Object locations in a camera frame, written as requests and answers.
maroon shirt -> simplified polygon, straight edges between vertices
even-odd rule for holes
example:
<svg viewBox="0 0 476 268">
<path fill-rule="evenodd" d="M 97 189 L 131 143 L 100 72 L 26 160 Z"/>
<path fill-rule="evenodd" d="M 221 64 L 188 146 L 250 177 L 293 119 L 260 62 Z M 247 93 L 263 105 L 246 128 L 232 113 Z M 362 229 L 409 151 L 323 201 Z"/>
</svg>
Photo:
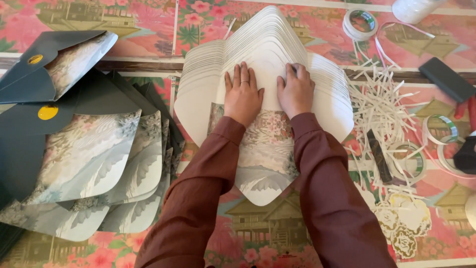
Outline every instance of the maroon shirt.
<svg viewBox="0 0 476 268">
<path fill-rule="evenodd" d="M 291 120 L 301 173 L 301 211 L 324 267 L 396 268 L 385 236 L 349 177 L 347 153 L 313 113 Z M 223 117 L 167 191 L 160 220 L 144 240 L 135 268 L 202 268 L 220 195 L 235 182 L 245 127 Z"/>
</svg>

gold sticker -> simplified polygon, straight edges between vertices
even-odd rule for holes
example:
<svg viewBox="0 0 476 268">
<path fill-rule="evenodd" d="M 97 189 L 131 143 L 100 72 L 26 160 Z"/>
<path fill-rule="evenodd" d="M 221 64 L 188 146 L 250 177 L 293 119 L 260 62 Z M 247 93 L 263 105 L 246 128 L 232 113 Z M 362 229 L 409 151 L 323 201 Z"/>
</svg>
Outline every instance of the gold sticker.
<svg viewBox="0 0 476 268">
<path fill-rule="evenodd" d="M 41 61 L 41 59 L 43 59 L 43 55 L 35 55 L 28 60 L 28 64 L 37 64 Z"/>
<path fill-rule="evenodd" d="M 48 104 L 40 108 L 38 111 L 38 117 L 41 120 L 49 120 L 58 113 L 58 107 L 54 104 Z"/>
</svg>

person's left hand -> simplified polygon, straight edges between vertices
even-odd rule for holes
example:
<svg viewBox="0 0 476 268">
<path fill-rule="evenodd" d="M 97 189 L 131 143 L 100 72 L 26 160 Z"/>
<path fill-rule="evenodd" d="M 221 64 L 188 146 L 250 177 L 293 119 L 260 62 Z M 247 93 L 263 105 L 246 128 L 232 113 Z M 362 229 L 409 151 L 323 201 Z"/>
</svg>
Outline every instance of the person's left hand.
<svg viewBox="0 0 476 268">
<path fill-rule="evenodd" d="M 233 84 L 230 74 L 225 73 L 225 112 L 224 116 L 229 116 L 248 127 L 258 115 L 263 103 L 265 89 L 258 90 L 256 85 L 255 71 L 248 69 L 246 62 L 241 63 L 241 68 L 235 66 Z"/>
</svg>

white container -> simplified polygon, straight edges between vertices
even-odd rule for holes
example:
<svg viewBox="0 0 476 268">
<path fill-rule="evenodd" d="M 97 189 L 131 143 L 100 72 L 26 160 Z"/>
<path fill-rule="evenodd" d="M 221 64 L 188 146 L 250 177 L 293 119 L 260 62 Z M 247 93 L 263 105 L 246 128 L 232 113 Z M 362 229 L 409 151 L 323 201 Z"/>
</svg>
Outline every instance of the white container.
<svg viewBox="0 0 476 268">
<path fill-rule="evenodd" d="M 392 12 L 402 22 L 417 24 L 435 11 L 446 0 L 396 0 Z"/>
</svg>

hand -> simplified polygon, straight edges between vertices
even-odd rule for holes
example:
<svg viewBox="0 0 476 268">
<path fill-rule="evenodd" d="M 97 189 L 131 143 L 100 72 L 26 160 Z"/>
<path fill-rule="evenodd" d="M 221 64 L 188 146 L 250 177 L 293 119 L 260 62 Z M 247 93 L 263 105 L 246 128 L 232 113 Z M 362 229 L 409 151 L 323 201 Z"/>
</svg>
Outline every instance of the hand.
<svg viewBox="0 0 476 268">
<path fill-rule="evenodd" d="M 310 113 L 314 99 L 316 83 L 304 65 L 299 63 L 286 64 L 286 78 L 278 76 L 278 100 L 283 111 L 291 119 L 300 113 Z"/>
<path fill-rule="evenodd" d="M 255 71 L 248 69 L 246 62 L 241 63 L 241 68 L 235 66 L 233 84 L 230 74 L 225 73 L 225 112 L 224 116 L 229 116 L 248 127 L 258 115 L 263 103 L 265 89 L 258 90 L 256 86 Z"/>
</svg>

